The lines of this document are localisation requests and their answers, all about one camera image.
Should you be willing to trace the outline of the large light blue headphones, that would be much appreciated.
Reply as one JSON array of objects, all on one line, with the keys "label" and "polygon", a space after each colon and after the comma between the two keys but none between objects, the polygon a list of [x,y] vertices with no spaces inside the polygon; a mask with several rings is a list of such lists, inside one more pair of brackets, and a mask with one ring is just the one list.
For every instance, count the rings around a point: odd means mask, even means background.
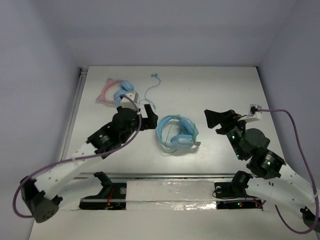
[{"label": "large light blue headphones", "polygon": [[[166,138],[163,138],[163,130],[168,124],[176,125],[178,127],[177,134],[172,135],[170,140],[168,139],[172,126],[169,127]],[[193,147],[198,148],[202,144],[197,140],[199,130],[196,124],[189,118],[181,116],[180,114],[165,116],[159,121],[155,131],[161,146],[167,150],[172,150],[173,152],[191,149]]]}]

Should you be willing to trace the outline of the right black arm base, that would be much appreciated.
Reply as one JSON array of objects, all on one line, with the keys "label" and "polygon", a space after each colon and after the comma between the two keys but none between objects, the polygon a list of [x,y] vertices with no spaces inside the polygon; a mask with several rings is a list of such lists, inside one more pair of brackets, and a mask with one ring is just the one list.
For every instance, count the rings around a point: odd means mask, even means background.
[{"label": "right black arm base", "polygon": [[263,210],[266,201],[246,193],[248,182],[252,178],[251,174],[238,171],[231,181],[215,182],[212,196],[216,199],[216,208],[218,210]]}]

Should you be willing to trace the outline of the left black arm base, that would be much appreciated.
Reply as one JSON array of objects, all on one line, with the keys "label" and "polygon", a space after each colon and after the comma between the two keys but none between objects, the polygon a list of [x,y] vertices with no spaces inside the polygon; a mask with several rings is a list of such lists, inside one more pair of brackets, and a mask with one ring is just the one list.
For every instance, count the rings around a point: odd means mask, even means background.
[{"label": "left black arm base", "polygon": [[95,172],[94,177],[100,181],[101,190],[95,195],[82,198],[81,210],[126,210],[126,182],[112,182],[104,172]]}]

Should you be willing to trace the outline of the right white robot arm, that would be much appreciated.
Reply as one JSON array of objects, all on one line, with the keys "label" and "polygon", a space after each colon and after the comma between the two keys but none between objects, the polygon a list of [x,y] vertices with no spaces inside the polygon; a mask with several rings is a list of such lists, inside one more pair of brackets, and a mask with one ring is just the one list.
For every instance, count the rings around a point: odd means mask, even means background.
[{"label": "right white robot arm", "polygon": [[282,157],[268,149],[270,139],[261,130],[246,128],[247,123],[259,121],[263,112],[264,109],[254,104],[250,105],[248,115],[240,115],[232,109],[204,111],[208,128],[221,126],[216,133],[227,137],[237,159],[247,161],[246,167],[250,171],[239,170],[230,182],[215,184],[212,195],[218,200],[260,198],[275,208],[286,208],[302,218],[308,229],[294,230],[294,233],[318,233],[320,191],[314,177],[310,175],[310,181],[306,181]]}]

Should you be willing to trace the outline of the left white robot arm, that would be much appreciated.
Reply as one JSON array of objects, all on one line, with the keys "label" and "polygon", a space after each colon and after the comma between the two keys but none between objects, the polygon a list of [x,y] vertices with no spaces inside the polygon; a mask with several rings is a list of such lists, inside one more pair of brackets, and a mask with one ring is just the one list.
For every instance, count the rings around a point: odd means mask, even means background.
[{"label": "left white robot arm", "polygon": [[140,131],[154,130],[158,116],[149,104],[145,104],[144,109],[146,117],[142,117],[137,107],[119,106],[111,122],[90,135],[71,158],[49,164],[23,178],[18,192],[31,218],[43,223],[53,217],[67,201],[63,190],[75,177],[127,146]]}]

